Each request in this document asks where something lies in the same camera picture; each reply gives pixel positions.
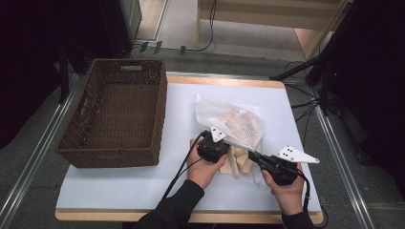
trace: brown wicker basket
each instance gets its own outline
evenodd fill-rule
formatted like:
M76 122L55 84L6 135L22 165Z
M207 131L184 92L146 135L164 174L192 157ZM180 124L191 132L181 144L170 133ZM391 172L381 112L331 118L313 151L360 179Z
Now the brown wicker basket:
M96 59L55 151L77 168L157 165L166 93L161 60Z

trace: clear plastic bag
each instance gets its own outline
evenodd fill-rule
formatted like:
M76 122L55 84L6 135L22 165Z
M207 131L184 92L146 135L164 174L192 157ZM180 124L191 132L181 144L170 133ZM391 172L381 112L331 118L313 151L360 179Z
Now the clear plastic bag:
M242 108L197 94L196 115L204 129L210 130L212 125L226 134L224 141L250 151L256 150L265 134L264 121L255 109L246 106Z

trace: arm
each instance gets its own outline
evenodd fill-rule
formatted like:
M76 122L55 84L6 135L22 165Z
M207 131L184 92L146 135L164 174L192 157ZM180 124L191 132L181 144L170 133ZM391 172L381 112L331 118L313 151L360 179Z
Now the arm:
M298 177L290 185L277 185L268 171L262 171L266 184L271 189L271 194L277 199L282 211L282 219L287 229L313 229L308 211L303 210L302 194L304 180Z
M194 148L187 165L201 159ZM171 198L163 199L158 207L152 212L142 217L136 224L135 229L142 228L180 228L190 219L193 209L203 197L204 191L215 173L224 165L226 155L216 164L211 164L205 160L199 160L187 169L187 180Z

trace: tripod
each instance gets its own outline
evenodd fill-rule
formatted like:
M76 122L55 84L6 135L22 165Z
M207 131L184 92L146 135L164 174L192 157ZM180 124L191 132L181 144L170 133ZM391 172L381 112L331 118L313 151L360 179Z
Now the tripod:
M320 94L320 107L323 111L324 115L328 115L327 113L327 96L328 96L328 86L330 84L330 79L333 77L333 54L335 51L338 50L340 46L342 46L341 38L348 30L351 21L353 18L358 14L360 9L363 8L363 5L366 1L364 0L356 0L353 4L346 16L343 18L342 22L336 29L333 36L330 38L330 42L328 42L325 49L323 49L317 56L313 57L309 61L294 67L293 69L281 73L277 76L271 76L270 80L284 80L300 71L303 71L309 67L311 70L306 77L306 83L310 86L315 85L319 79L322 77L322 89Z

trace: black sleeve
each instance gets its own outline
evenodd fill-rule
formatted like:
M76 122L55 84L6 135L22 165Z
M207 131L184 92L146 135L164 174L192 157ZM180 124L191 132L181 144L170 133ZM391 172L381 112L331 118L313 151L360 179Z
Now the black sleeve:
M184 226L203 194L203 189L198 184L185 180L175 195L163 199L155 210L139 220L134 229L168 229Z
M285 216L282 214L284 225L287 229L313 229L313 223L310 220L308 211L298 213L292 216Z

